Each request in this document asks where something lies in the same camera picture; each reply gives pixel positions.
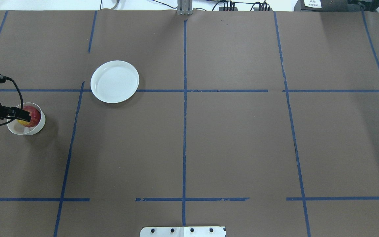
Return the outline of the near orange black connector board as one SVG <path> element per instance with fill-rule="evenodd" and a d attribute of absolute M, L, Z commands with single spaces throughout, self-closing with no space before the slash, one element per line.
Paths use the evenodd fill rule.
<path fill-rule="evenodd" d="M 255 2 L 251 7 L 251 11 L 269 12 L 269 11 L 272 11 L 272 9 L 271 9 L 270 5 L 267 3 L 267 1 L 264 0 L 262 2 Z"/>

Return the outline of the white plate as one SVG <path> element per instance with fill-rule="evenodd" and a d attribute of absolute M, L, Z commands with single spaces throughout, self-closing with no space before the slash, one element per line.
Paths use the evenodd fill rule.
<path fill-rule="evenodd" d="M 121 103 L 138 89 L 140 76 L 132 64 L 115 60 L 99 66 L 90 80 L 93 95 L 105 103 Z"/>

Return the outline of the orange black connector board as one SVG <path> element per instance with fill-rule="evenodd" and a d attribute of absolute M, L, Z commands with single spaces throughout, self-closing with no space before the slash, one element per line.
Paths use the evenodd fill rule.
<path fill-rule="evenodd" d="M 236 3 L 233 2 L 233 1 L 225 1 L 225 0 L 223 0 L 220 3 L 223 3 L 223 6 L 222 7 L 218 7 L 219 11 L 223 11 L 223 12 L 234 12 L 234 11 L 237 11 Z"/>
<path fill-rule="evenodd" d="M 267 3 L 267 1 L 264 0 L 262 2 L 255 2 L 251 7 L 251 11 L 269 12 L 269 11 L 272 11 L 272 9 L 271 9 L 270 5 Z"/>

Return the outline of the black box device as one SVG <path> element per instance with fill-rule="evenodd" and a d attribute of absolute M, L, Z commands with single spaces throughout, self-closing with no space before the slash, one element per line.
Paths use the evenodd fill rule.
<path fill-rule="evenodd" d="M 361 7 L 350 0 L 298 0 L 294 12 L 360 12 Z"/>

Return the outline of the aluminium frame post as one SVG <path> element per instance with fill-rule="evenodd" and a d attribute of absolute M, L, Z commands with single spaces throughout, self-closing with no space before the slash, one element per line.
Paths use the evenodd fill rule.
<path fill-rule="evenodd" d="M 193 1 L 192 0 L 177 0 L 177 14 L 178 15 L 192 15 L 193 14 Z"/>

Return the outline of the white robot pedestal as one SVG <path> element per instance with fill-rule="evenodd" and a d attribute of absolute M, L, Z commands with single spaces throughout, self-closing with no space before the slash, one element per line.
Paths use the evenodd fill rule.
<path fill-rule="evenodd" d="M 144 227 L 140 237 L 226 237 L 222 226 L 168 226 Z"/>

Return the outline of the far orange black connector board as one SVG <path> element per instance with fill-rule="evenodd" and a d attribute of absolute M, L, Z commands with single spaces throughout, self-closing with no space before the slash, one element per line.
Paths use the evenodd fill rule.
<path fill-rule="evenodd" d="M 218 7 L 219 11 L 223 11 L 223 12 L 234 12 L 234 11 L 237 11 L 236 3 L 233 2 L 233 1 L 225 1 L 225 0 L 223 0 L 220 3 L 223 3 L 223 6 L 222 7 Z"/>

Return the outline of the white bowl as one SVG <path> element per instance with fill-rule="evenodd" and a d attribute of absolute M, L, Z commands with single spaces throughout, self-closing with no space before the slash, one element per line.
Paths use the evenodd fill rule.
<path fill-rule="evenodd" d="M 19 124 L 15 120 L 15 121 L 9 123 L 7 125 L 7 127 L 9 129 L 9 131 L 12 132 L 15 135 L 34 135 L 34 134 L 38 133 L 39 131 L 41 131 L 41 129 L 44 127 L 45 122 L 46 122 L 45 114 L 41 110 L 41 108 L 38 105 L 34 104 L 34 103 L 26 102 L 26 103 L 23 103 L 23 106 L 33 106 L 33 107 L 35 107 L 36 109 L 39 110 L 39 112 L 41 113 L 41 120 L 38 123 L 38 125 L 35 126 L 35 127 L 27 128 L 27 127 L 22 126 L 21 124 Z"/>

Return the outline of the red yellow apple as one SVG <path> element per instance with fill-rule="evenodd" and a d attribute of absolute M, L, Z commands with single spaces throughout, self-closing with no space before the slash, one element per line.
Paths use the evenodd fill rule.
<path fill-rule="evenodd" d="M 22 126 L 27 127 L 27 128 L 37 126 L 41 120 L 41 113 L 39 112 L 39 110 L 33 106 L 23 106 L 23 110 L 29 112 L 29 115 L 31 117 L 30 122 L 27 122 L 25 120 L 18 120 L 18 119 L 16 121 Z"/>

